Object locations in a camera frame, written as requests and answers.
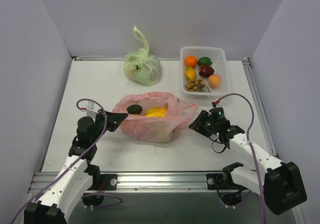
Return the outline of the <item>pink plastic bag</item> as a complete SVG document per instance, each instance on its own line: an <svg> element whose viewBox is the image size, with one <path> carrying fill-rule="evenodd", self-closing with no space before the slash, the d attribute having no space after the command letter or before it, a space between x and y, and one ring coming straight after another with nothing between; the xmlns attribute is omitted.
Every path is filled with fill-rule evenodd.
<svg viewBox="0 0 320 224"><path fill-rule="evenodd" d="M149 92L124 96L112 111L126 113L131 105L141 106L142 111L138 116L130 114L120 128L128 137L149 143L170 143L178 139L198 109L197 103L189 104L172 93ZM165 117L145 117L150 108L165 108Z"/></svg>

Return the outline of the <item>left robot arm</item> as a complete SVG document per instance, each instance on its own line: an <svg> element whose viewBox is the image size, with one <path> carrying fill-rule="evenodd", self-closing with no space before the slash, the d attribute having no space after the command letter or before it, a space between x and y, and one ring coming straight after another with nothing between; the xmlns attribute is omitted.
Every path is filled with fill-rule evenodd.
<svg viewBox="0 0 320 224"><path fill-rule="evenodd" d="M203 171L101 172L93 165L97 141L107 131L116 131L127 117L126 113L98 111L95 119L85 116L78 121L78 134L62 170L27 201L24 223L67 223L81 200L89 199L93 208L100 208L110 191L137 188L162 192L205 187Z"/></svg>

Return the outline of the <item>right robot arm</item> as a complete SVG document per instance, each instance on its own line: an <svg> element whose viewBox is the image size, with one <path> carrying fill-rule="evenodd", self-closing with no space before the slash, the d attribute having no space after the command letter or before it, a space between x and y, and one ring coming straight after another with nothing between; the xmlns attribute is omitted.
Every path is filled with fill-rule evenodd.
<svg viewBox="0 0 320 224"><path fill-rule="evenodd" d="M224 167L221 181L225 187L241 185L255 192L277 215L306 202L307 193L295 163L270 155L250 140L246 131L226 119L222 107L202 110L200 118L207 136L215 135L227 149L254 167L250 170L240 162Z"/></svg>

